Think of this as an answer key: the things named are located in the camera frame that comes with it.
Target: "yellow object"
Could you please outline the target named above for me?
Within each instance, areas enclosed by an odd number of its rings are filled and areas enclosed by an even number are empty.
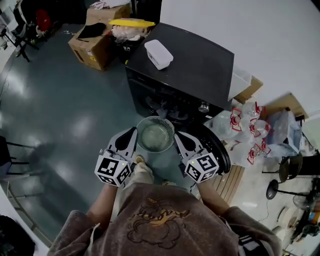
[[[110,25],[127,26],[127,27],[139,27],[148,28],[156,25],[156,23],[151,21],[146,21],[143,19],[128,19],[128,18],[117,18],[109,22]]]

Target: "person's left arm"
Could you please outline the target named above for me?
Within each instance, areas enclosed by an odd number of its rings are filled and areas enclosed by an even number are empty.
[[[105,184],[87,214],[73,210],[47,255],[76,256],[83,253],[90,244],[94,227],[99,224],[103,231],[108,228],[117,190],[116,186]]]

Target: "white lid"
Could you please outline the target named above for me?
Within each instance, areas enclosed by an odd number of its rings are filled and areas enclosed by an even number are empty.
[[[146,42],[144,47],[159,64],[169,63],[174,60],[174,57],[167,48],[156,39]]]

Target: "translucent plastic basket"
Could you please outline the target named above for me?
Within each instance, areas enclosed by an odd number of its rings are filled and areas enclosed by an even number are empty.
[[[151,153],[161,153],[174,143],[175,128],[167,119],[149,116],[137,125],[138,145]]]

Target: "black bag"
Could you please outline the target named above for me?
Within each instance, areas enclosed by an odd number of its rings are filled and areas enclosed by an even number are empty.
[[[35,243],[12,218],[0,216],[0,256],[32,256]]]

